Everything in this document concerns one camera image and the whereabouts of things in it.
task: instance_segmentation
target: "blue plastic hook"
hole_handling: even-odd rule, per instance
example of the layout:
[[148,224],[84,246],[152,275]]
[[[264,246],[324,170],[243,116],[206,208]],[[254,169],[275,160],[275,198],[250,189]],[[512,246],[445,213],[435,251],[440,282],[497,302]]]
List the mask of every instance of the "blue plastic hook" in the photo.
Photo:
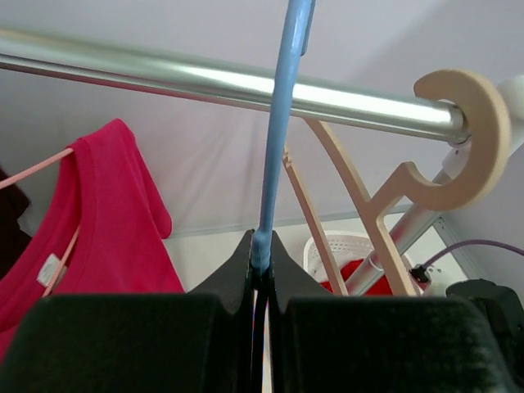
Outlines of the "blue plastic hook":
[[251,266],[257,274],[262,274],[269,267],[278,179],[293,102],[293,87],[300,56],[305,54],[308,47],[314,4],[315,0],[290,0],[287,6],[269,114],[260,223],[251,243]]

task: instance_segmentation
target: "laundry basket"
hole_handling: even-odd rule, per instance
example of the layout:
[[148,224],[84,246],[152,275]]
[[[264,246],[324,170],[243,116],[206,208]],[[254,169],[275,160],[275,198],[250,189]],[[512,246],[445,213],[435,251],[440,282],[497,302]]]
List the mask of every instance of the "laundry basket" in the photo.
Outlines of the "laundry basket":
[[[351,260],[365,258],[373,251],[373,244],[368,237],[361,233],[348,231],[325,231],[325,233],[327,243],[340,268]],[[405,264],[411,265],[407,254],[404,254],[402,259]],[[305,243],[302,266],[315,281],[324,282],[328,280],[328,275],[320,260],[317,246],[314,244],[312,237]]]

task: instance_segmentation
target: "white label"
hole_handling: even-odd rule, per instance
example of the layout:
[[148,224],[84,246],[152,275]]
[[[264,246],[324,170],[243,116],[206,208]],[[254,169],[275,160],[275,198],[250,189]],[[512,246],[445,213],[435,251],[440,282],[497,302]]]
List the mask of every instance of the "white label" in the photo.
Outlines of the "white label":
[[40,272],[36,277],[36,281],[40,282],[46,288],[49,287],[49,283],[51,282],[52,277],[55,275],[59,264],[60,260],[58,257],[54,254],[50,254],[40,269]]

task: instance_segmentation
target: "red fabric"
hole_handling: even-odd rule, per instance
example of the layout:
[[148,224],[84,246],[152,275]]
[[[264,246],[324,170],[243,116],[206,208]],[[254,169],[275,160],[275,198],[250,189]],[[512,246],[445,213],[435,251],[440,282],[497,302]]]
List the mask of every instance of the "red fabric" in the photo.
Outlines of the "red fabric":
[[42,225],[0,281],[0,361],[43,294],[37,282],[43,263],[51,253],[64,254],[78,225],[75,250],[53,293],[183,292],[161,241],[171,233],[171,218],[131,131],[113,120],[71,147]]
[[[342,278],[347,280],[351,274],[360,266],[363,260],[352,260],[351,262],[348,262],[344,265],[344,267],[341,269]],[[322,285],[324,288],[326,288],[328,291],[333,292],[331,289],[331,285],[328,281],[321,282],[320,285]],[[387,295],[393,295],[393,292],[391,291],[390,284],[387,281],[386,276],[382,276],[380,280],[378,280],[375,285],[373,285],[371,288],[369,288],[369,291],[366,292],[366,296],[387,296]]]

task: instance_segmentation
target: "white wall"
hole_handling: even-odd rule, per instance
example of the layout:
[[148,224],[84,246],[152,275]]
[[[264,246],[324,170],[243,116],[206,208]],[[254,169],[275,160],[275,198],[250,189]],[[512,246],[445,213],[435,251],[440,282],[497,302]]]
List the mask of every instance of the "white wall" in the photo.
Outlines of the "white wall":
[[[274,67],[285,0],[0,0],[0,23]],[[320,1],[300,72],[342,84],[411,94],[445,67],[495,82],[523,70],[522,0]],[[258,217],[268,116],[144,93],[0,71],[0,164],[12,173],[123,118],[174,217],[177,232],[253,224]],[[432,177],[448,147],[335,127],[373,192],[402,160]],[[292,121],[289,144],[321,214],[352,211],[312,133]],[[21,183],[45,214],[56,168]],[[285,177],[277,219],[301,212]]]
[[[486,238],[524,248],[524,148],[516,151],[502,180],[481,203],[444,216],[461,240]],[[467,249],[481,276],[514,289],[524,301],[524,258],[488,246]]]

